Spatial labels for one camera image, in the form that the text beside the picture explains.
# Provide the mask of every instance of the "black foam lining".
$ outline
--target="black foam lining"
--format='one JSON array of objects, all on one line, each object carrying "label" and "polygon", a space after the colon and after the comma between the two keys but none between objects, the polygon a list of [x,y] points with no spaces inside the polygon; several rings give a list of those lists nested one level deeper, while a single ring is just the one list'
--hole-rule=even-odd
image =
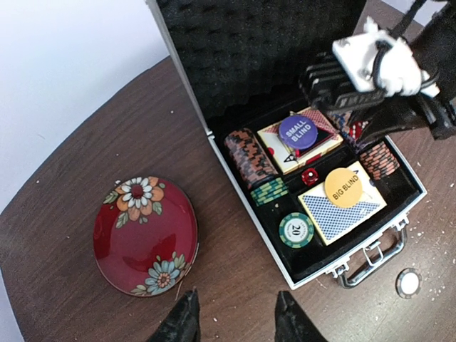
[{"label": "black foam lining", "polygon": [[350,36],[366,0],[157,0],[210,118],[292,84],[318,51]]},{"label": "black foam lining", "polygon": [[[303,169],[282,177],[290,195],[257,207],[223,140],[233,130],[250,128],[256,133],[290,110],[306,108],[296,86],[300,72],[318,52],[328,51],[332,41],[351,35],[365,2],[157,0],[214,141],[295,282],[375,234],[417,198],[419,185],[400,168],[375,183],[388,204],[385,209],[329,246],[315,233],[306,247],[291,249],[279,238],[279,223],[290,212],[305,212],[297,200],[306,191]],[[357,159],[344,144],[311,166],[322,181],[334,168]]]}]

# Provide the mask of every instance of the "yellow button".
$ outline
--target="yellow button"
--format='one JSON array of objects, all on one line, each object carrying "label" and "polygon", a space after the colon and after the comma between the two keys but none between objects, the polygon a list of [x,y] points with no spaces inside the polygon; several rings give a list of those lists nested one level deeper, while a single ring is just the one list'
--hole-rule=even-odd
[{"label": "yellow button", "polygon": [[328,199],[340,208],[356,205],[363,194],[363,185],[357,174],[343,167],[331,171],[324,186]]}]

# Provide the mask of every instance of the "painted flower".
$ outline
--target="painted flower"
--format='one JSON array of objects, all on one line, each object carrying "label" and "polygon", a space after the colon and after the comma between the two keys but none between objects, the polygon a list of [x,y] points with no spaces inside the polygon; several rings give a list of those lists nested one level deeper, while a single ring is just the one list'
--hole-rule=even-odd
[{"label": "painted flower", "polygon": [[152,214],[152,202],[160,201],[165,195],[161,186],[157,186],[156,177],[136,177],[119,186],[115,191],[120,195],[117,207],[121,212],[128,212],[132,221],[139,219],[140,215]]},{"label": "painted flower", "polygon": [[153,268],[149,269],[149,275],[150,278],[145,280],[145,284],[149,286],[147,292],[161,294],[176,284],[180,270],[175,268],[173,261],[163,260],[161,264],[154,262]]}]

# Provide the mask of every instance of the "wooden table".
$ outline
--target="wooden table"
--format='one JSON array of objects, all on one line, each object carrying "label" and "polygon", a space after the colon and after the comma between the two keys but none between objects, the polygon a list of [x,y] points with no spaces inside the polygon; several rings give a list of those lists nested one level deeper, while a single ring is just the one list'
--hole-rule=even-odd
[{"label": "wooden table", "polygon": [[[456,341],[456,140],[435,142],[426,130],[394,140],[430,194],[410,213],[405,251],[358,288],[321,276],[293,292],[330,341]],[[200,251],[180,291],[198,288],[202,340],[273,341],[276,294],[286,283],[170,59],[85,121],[1,215],[1,268],[26,341],[144,341],[167,315],[177,288],[126,296],[100,275],[92,250],[105,194],[116,180],[149,174],[174,180],[195,206]],[[411,300],[395,292],[406,267],[424,279]]]}]

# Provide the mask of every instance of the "black cable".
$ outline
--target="black cable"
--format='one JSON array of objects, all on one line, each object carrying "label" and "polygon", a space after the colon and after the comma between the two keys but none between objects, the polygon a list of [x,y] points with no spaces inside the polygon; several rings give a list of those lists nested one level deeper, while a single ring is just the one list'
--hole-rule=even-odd
[{"label": "black cable", "polygon": [[377,54],[373,60],[372,65],[372,81],[373,85],[379,90],[385,90],[380,79],[380,66],[383,61],[385,54],[391,49],[391,45],[387,41],[376,41]]},{"label": "black cable", "polygon": [[425,4],[426,0],[416,0],[413,2],[412,6],[410,9],[407,11],[407,13],[402,17],[402,19],[394,26],[394,28],[390,32],[390,36],[392,36],[394,39],[397,39],[401,36],[404,35],[405,31],[409,27],[409,25],[412,23],[413,19],[416,16],[416,13],[423,7]]},{"label": "black cable", "polygon": [[[407,13],[402,17],[402,19],[394,26],[392,30],[390,30],[390,36],[394,39],[398,39],[401,37],[409,25],[412,23],[413,19],[416,16],[416,13],[423,7],[426,0],[416,0],[413,2],[410,9]],[[378,90],[385,91],[383,84],[380,79],[380,66],[385,57],[385,54],[391,49],[391,45],[387,41],[376,41],[375,45],[377,46],[377,54],[373,60],[373,67],[372,67],[372,79],[373,84]],[[420,89],[427,88],[428,86],[432,85],[439,77],[438,70],[437,72],[430,77],[425,82],[422,82]]]},{"label": "black cable", "polygon": [[439,79],[439,76],[440,76],[440,73],[439,73],[439,70],[437,70],[434,75],[432,75],[431,77],[429,77],[426,81],[422,82],[421,83],[421,86],[420,86],[420,90],[421,89],[424,89],[424,88],[427,88],[428,86],[431,86],[432,84],[434,84],[435,82],[437,82],[437,80]]}]

